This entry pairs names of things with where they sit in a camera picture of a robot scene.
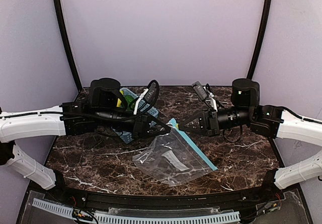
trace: blue basket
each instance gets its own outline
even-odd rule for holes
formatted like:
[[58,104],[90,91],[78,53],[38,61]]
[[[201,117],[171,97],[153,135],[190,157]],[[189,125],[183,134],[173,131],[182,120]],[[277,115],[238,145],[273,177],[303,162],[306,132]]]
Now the blue basket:
[[[137,98],[138,96],[130,91],[129,89],[127,88],[121,88],[121,91],[123,91],[124,93],[124,96],[127,96],[127,95],[130,95],[132,96],[134,99]],[[144,101],[141,100],[140,103],[139,103],[139,107],[141,107],[142,105],[144,104]],[[149,104],[147,104],[145,107],[143,107],[141,109],[141,111],[144,111],[146,108],[149,107]],[[155,108],[155,107],[152,107],[149,111],[148,111],[149,114],[151,114],[153,117],[157,118],[158,114],[159,114],[159,111]],[[151,123],[151,127],[154,126],[156,123],[155,122],[152,122]],[[134,139],[132,138],[132,133],[131,132],[123,132],[123,134],[121,132],[117,132],[114,130],[114,132],[116,132],[117,135],[120,136],[120,138],[126,143],[130,143],[131,141],[133,141]]]

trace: marble table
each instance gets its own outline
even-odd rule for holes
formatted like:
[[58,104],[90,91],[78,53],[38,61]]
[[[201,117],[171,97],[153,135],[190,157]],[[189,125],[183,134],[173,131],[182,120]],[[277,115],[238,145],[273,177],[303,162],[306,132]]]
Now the marble table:
[[[129,87],[135,93],[143,87]],[[231,87],[213,88],[219,101],[230,105]],[[88,94],[84,89],[78,96]],[[201,110],[191,87],[161,87],[155,105],[159,119],[178,122]],[[196,195],[242,190],[260,186],[265,173],[278,167],[278,161],[265,137],[244,127],[242,139],[229,143],[222,136],[204,137],[188,134],[218,170],[190,183],[169,187],[143,174],[132,162],[132,156],[145,150],[153,138],[137,139],[125,144],[120,138],[96,133],[58,137],[48,157],[47,166],[64,174],[68,187],[126,195]],[[234,129],[229,137],[239,134]]]

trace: plastic bag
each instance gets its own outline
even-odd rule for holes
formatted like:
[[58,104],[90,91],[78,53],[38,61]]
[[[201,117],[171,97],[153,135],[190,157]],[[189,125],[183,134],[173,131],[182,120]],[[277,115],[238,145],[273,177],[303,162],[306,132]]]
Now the plastic bag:
[[217,170],[186,133],[176,128],[175,119],[169,124],[170,133],[157,136],[147,150],[133,156],[141,171],[169,186],[177,186]]

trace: yellow object in basket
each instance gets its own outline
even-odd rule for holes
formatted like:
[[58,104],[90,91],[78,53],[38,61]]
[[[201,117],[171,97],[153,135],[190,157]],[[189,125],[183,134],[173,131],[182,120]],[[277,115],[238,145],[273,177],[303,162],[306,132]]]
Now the yellow object in basket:
[[120,107],[121,106],[121,104],[122,104],[122,101],[120,100],[120,99],[117,99],[117,107]]

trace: black frame pole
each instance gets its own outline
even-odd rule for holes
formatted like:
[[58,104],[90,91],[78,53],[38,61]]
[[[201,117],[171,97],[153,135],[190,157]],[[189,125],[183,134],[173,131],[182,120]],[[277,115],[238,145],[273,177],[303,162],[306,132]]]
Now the black frame pole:
[[62,43],[65,48],[65,53],[67,56],[70,71],[71,71],[72,77],[74,79],[75,85],[77,87],[77,90],[80,92],[83,89],[83,87],[82,87],[82,83],[81,83],[81,80],[80,80],[78,72],[77,72],[74,58],[72,56],[60,0],[54,0],[54,5],[55,5],[55,10],[56,10],[56,16],[57,16],[58,26],[59,26],[59,30],[60,30],[60,35],[62,38]]
[[252,58],[252,61],[251,61],[250,68],[248,70],[248,74],[247,74],[247,78],[250,79],[250,80],[253,78],[255,68],[256,68],[256,65],[257,65],[257,61],[258,61],[258,57],[260,55],[260,51],[261,51],[261,47],[262,47],[262,43],[263,43],[263,39],[264,39],[264,35],[265,35],[268,15],[269,15],[269,12],[270,12],[271,1],[272,0],[265,0],[264,1],[261,24],[260,24],[260,28],[259,28],[259,31],[258,31],[256,45],[255,45],[255,49],[254,49],[254,53],[253,53],[253,58]]

